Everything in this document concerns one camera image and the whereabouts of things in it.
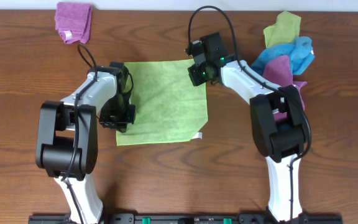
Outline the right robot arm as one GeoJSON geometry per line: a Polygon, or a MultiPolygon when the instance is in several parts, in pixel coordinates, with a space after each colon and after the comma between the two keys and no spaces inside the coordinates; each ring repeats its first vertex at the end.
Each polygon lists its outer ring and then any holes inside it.
{"type": "Polygon", "coordinates": [[[249,104],[252,137],[268,166],[268,211],[276,223],[300,222],[298,173],[310,146],[311,130],[297,87],[274,84],[246,61],[229,57],[195,62],[188,72],[194,86],[219,82],[249,104]]]}

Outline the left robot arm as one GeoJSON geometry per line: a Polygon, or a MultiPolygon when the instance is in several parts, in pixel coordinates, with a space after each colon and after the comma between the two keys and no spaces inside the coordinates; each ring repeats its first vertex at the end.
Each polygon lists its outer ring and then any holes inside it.
{"type": "Polygon", "coordinates": [[[135,121],[131,91],[133,78],[123,63],[89,69],[85,82],[60,101],[40,108],[35,163],[61,187],[70,207],[63,217],[46,223],[104,223],[104,205],[96,193],[93,170],[98,157],[98,129],[124,133],[135,121]]]}

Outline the green microfiber cloth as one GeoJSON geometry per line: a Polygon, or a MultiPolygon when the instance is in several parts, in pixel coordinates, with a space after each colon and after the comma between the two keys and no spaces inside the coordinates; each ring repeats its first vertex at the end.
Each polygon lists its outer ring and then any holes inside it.
{"type": "Polygon", "coordinates": [[[206,85],[193,86],[192,60],[126,62],[133,80],[134,124],[116,133],[118,146],[187,142],[208,121],[206,85]]]}

